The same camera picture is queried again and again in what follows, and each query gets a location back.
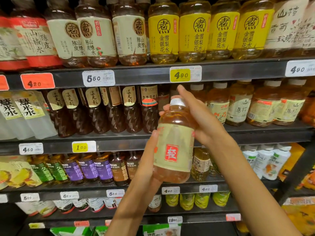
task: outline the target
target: red price tag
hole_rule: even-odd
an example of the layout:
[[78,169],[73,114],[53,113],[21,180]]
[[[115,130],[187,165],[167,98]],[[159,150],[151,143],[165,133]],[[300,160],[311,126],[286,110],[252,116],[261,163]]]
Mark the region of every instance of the red price tag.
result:
[[74,221],[74,226],[75,227],[89,227],[90,222],[88,220],[85,221]]
[[21,74],[21,80],[26,90],[55,88],[52,73]]
[[7,78],[4,75],[0,75],[0,91],[8,91],[9,85]]

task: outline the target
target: dark brown bottle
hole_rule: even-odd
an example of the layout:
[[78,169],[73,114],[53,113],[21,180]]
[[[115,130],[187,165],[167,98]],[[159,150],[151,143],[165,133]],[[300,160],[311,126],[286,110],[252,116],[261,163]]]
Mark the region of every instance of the dark brown bottle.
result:
[[139,132],[142,129],[142,119],[139,99],[137,98],[137,88],[134,85],[122,86],[121,91],[127,132]]
[[84,98],[80,96],[78,89],[65,89],[62,91],[62,96],[68,111],[72,115],[77,133],[85,135],[93,131],[88,108],[86,107]]
[[58,136],[65,138],[76,133],[73,119],[65,106],[60,89],[42,90],[49,108],[50,119],[58,131]]
[[119,152],[112,152],[110,165],[116,185],[128,185],[130,180],[127,173],[125,156],[123,154],[120,155]]
[[100,92],[102,94],[103,104],[106,106],[111,131],[125,131],[125,115],[119,86],[100,87]]
[[105,106],[101,104],[102,100],[98,87],[82,88],[80,91],[82,91],[85,102],[87,103],[94,132],[101,134],[109,131],[109,123],[106,117],[107,112]]
[[138,92],[141,99],[143,130],[152,133],[158,127],[157,85],[141,85]]

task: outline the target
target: bottle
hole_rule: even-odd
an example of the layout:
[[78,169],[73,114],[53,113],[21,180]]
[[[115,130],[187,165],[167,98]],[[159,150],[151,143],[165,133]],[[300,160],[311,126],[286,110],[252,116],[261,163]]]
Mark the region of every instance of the bottle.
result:
[[94,158],[95,154],[93,153],[81,153],[78,159],[84,177],[91,182],[99,179],[98,171],[93,162]]
[[74,184],[85,183],[84,176],[78,164],[78,154],[64,154],[62,166],[65,169],[70,181]]
[[48,155],[32,155],[28,156],[27,158],[33,171],[38,175],[42,182],[47,184],[54,183],[53,176],[50,173],[49,167],[46,165],[46,162],[48,161]]
[[148,11],[151,60],[171,64],[178,58],[179,9],[171,0],[155,0]]
[[179,194],[166,194],[165,195],[165,201],[171,207],[175,207],[178,205],[178,199],[179,199]]
[[261,55],[274,14],[274,0],[248,0],[241,8],[232,51],[234,59],[254,59]]
[[250,164],[252,168],[258,155],[257,147],[258,147],[257,145],[245,145],[244,150],[242,151],[247,162]]
[[269,159],[267,166],[263,169],[263,177],[268,180],[275,180],[282,166],[289,159],[291,153],[289,143],[278,143],[273,151],[273,156]]
[[153,200],[149,204],[148,210],[153,213],[158,212],[162,206],[161,203],[162,203],[162,196],[160,194],[156,194],[155,196],[153,196]]
[[68,175],[62,167],[65,157],[63,154],[49,155],[46,165],[58,183],[69,182]]
[[127,66],[145,64],[147,38],[143,11],[135,0],[119,0],[112,15],[120,63]]
[[104,152],[103,154],[97,152],[96,157],[93,159],[100,181],[104,184],[114,182],[111,165],[109,164],[110,154],[110,152]]
[[314,56],[315,55],[315,0],[309,0],[303,19],[293,40],[291,56]]
[[62,66],[46,20],[36,10],[33,0],[11,0],[15,9],[10,22],[30,67],[54,69]]
[[232,84],[226,124],[241,126],[245,122],[253,93],[254,86],[251,84],[251,79],[238,80]]
[[170,183],[184,183],[188,180],[195,127],[183,99],[172,99],[169,111],[159,120],[159,137],[154,151],[154,178]]
[[100,91],[98,87],[94,88],[80,88],[80,92],[83,92],[84,101],[87,103],[89,110],[89,116],[92,120],[94,132],[101,134],[109,131],[109,122],[106,118],[107,112],[100,97]]
[[48,0],[44,15],[62,64],[68,68],[88,67],[78,22],[69,1]]
[[218,0],[212,5],[207,60],[229,59],[232,55],[239,23],[240,4],[235,0]]
[[204,148],[196,147],[192,161],[191,176],[196,181],[205,181],[209,174],[210,156]]
[[80,0],[75,8],[83,48],[91,66],[113,67],[118,61],[110,13],[99,0]]
[[17,139],[24,140],[35,135],[13,100],[12,92],[0,92],[0,112],[6,120],[7,127]]
[[22,71],[30,68],[10,19],[0,10],[0,70]]
[[111,131],[125,131],[126,121],[119,86],[100,87],[100,92],[103,104],[106,106]]
[[180,194],[179,195],[179,205],[184,210],[191,210],[194,207],[195,194]]
[[122,86],[121,95],[124,101],[126,130],[136,133],[142,130],[141,108],[136,86]]
[[258,178],[261,179],[262,171],[266,168],[269,159],[273,156],[273,144],[261,144],[257,152],[258,155],[252,168]]
[[75,123],[77,134],[85,135],[93,131],[93,126],[85,99],[81,96],[83,96],[83,93],[80,89],[65,89],[62,91],[62,97]]
[[208,206],[210,193],[196,193],[195,205],[200,209],[205,209]]
[[207,94],[207,105],[211,113],[222,123],[225,123],[229,108],[230,91],[227,82],[214,82],[213,89]]
[[116,185],[117,186],[128,185],[130,181],[128,178],[125,156],[119,154],[119,152],[112,152],[110,165]]
[[273,116],[281,102],[278,94],[280,84],[281,80],[265,80],[264,87],[254,92],[246,117],[249,124],[267,127],[273,122]]
[[180,7],[179,59],[199,62],[206,58],[211,5],[205,0],[188,0]]
[[13,91],[12,97],[35,138],[44,139],[58,134],[43,105],[44,97],[41,92]]
[[277,0],[262,57],[285,57],[297,33],[308,0]]
[[190,92],[196,99],[199,99],[201,102],[207,104],[207,94],[206,91],[203,90],[203,84],[191,84]]
[[141,154],[139,151],[129,151],[130,157],[127,159],[127,170],[130,180],[133,179],[139,166]]
[[294,123],[305,102],[306,95],[303,91],[305,83],[306,79],[290,78],[288,84],[280,88],[281,103],[274,115],[274,124],[288,126]]
[[57,206],[57,208],[61,211],[61,214],[69,214],[74,209],[74,205],[72,203],[72,200],[70,199],[53,200],[53,202]]
[[152,133],[157,128],[159,118],[157,85],[141,85],[138,93],[141,99],[143,130],[145,133]]
[[169,104],[169,85],[158,84],[158,110],[164,111],[163,106]]

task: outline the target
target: bottle with yellow label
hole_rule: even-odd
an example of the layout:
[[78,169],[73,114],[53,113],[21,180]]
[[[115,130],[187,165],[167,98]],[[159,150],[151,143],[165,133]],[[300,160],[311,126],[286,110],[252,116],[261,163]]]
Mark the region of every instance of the bottle with yellow label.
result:
[[222,124],[225,123],[229,109],[229,98],[230,91],[227,88],[227,82],[214,82],[213,89],[207,94],[207,106]]
[[158,143],[154,150],[154,178],[171,183],[188,180],[195,127],[195,121],[183,99],[172,99],[169,111],[159,120]]
[[240,5],[234,0],[218,0],[212,5],[207,60],[228,59],[232,55],[239,22]]
[[232,56],[254,59],[261,55],[274,14],[274,0],[249,0],[239,12],[240,20]]
[[171,0],[155,0],[149,8],[150,53],[153,63],[170,64],[178,57],[179,9]]
[[230,87],[230,105],[226,124],[241,126],[245,122],[253,93],[254,86],[251,84],[251,79],[238,80]]
[[264,86],[258,88],[248,110],[246,120],[257,127],[267,127],[273,122],[273,117],[281,102],[279,86],[281,80],[266,80]]
[[305,83],[306,79],[289,79],[288,84],[279,90],[281,103],[274,116],[274,124],[288,126],[294,123],[305,102],[306,94],[303,91]]
[[206,58],[210,33],[211,5],[205,0],[188,0],[180,7],[179,59],[198,62]]
[[147,61],[145,19],[135,0],[119,0],[113,7],[113,27],[119,61],[135,66]]

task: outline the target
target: yellow label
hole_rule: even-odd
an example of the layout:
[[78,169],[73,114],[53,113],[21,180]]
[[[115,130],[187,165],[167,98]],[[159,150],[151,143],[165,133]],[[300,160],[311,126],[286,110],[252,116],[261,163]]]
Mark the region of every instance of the yellow label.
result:
[[229,103],[208,103],[208,108],[210,108],[211,113],[221,122],[225,123],[227,110],[229,108]]
[[206,51],[210,19],[209,13],[196,13],[180,17],[179,52]]
[[190,127],[160,123],[154,165],[169,170],[190,172],[195,132]]
[[190,69],[172,69],[170,71],[171,82],[188,82],[190,81]]
[[151,54],[178,54],[177,15],[158,15],[149,18]]
[[303,106],[303,100],[290,100],[282,99],[281,103],[278,105],[277,112],[275,114],[275,119],[284,122],[293,122],[296,119],[297,114]]
[[207,50],[232,50],[238,29],[239,12],[212,15]]
[[257,122],[271,122],[281,101],[256,99],[250,106],[248,118]]
[[72,143],[73,152],[87,152],[89,149],[87,143]]
[[264,48],[274,9],[250,11],[240,17],[234,48]]

